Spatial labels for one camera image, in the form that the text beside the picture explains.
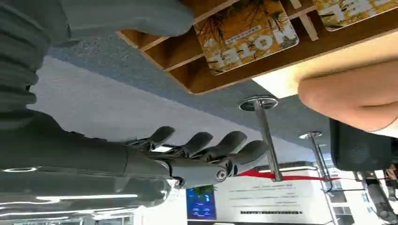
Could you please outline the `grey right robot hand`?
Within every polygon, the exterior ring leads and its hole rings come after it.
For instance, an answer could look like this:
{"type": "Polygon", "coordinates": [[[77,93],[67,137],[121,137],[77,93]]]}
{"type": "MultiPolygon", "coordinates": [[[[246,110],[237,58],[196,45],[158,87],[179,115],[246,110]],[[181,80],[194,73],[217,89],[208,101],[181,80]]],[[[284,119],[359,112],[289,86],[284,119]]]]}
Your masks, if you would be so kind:
{"type": "Polygon", "coordinates": [[[0,218],[94,217],[154,207],[178,189],[214,185],[268,153],[240,131],[207,147],[196,134],[180,154],[63,130],[28,108],[48,49],[102,32],[185,34],[194,13],[177,0],[3,0],[0,3],[0,218]]]}

